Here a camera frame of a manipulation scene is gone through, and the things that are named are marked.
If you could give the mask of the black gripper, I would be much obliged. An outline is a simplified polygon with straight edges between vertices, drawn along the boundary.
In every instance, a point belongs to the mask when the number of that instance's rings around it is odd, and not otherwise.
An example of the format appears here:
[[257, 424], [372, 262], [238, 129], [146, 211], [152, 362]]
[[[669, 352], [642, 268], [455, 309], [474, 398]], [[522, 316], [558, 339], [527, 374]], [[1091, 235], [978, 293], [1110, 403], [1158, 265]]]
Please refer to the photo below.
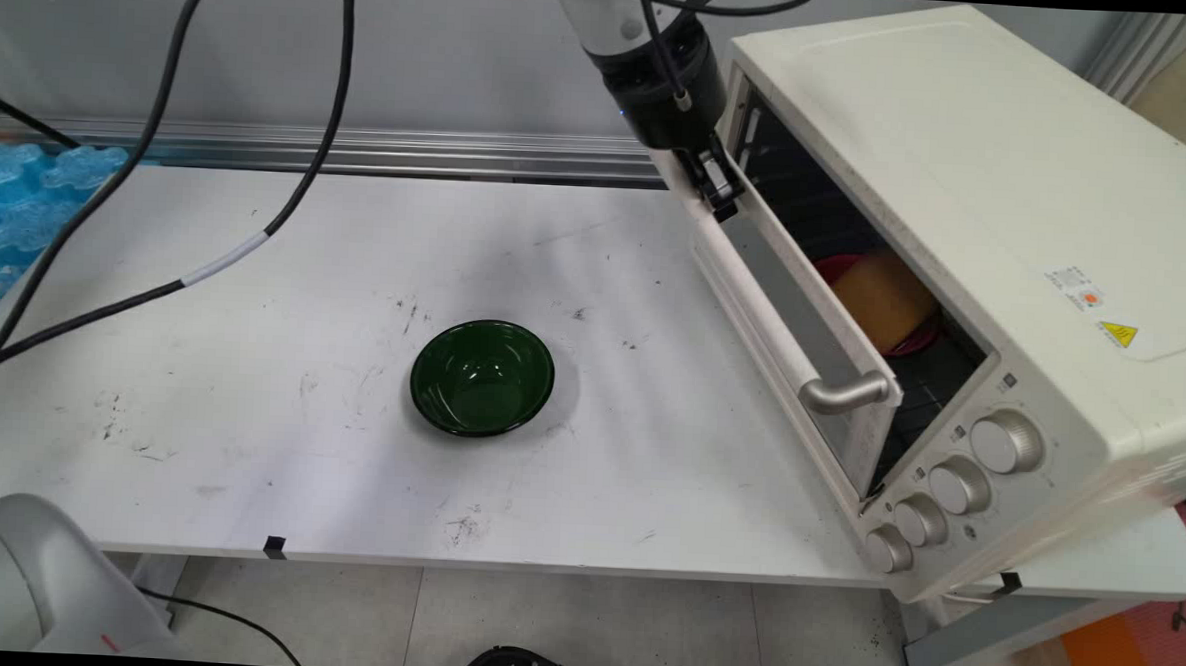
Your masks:
[[667, 53], [675, 64], [681, 91], [690, 101], [684, 110], [677, 91], [664, 76], [652, 41], [640, 49], [606, 56], [604, 87], [616, 100], [621, 117], [638, 143], [653, 151], [672, 151], [691, 187], [708, 203], [716, 220], [737, 213], [742, 182], [728, 156], [703, 156], [709, 151], [718, 120], [726, 107], [726, 89], [706, 30], [674, 26], [664, 32]]

